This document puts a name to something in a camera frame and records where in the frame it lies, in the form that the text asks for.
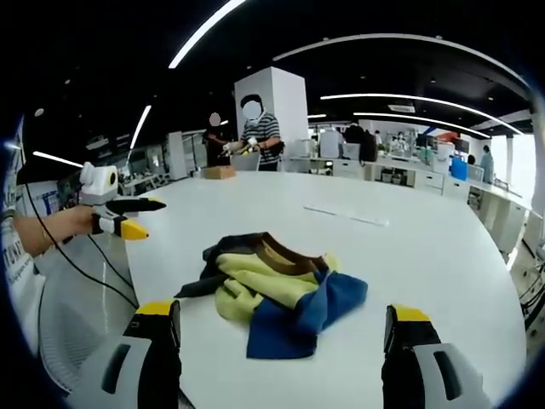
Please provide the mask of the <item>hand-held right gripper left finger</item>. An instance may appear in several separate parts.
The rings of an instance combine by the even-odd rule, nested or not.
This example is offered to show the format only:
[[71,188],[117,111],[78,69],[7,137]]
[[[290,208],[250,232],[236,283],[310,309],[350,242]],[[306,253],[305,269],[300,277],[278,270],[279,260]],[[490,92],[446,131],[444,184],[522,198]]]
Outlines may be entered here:
[[81,366],[70,408],[177,408],[180,303],[140,306],[120,336],[108,338]]

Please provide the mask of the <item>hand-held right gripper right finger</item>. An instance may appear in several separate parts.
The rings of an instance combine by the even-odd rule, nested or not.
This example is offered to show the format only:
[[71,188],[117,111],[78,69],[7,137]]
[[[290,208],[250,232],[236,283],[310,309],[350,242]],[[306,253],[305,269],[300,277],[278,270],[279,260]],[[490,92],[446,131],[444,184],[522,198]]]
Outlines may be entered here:
[[492,407],[482,376],[421,310],[387,306],[383,352],[385,408]]

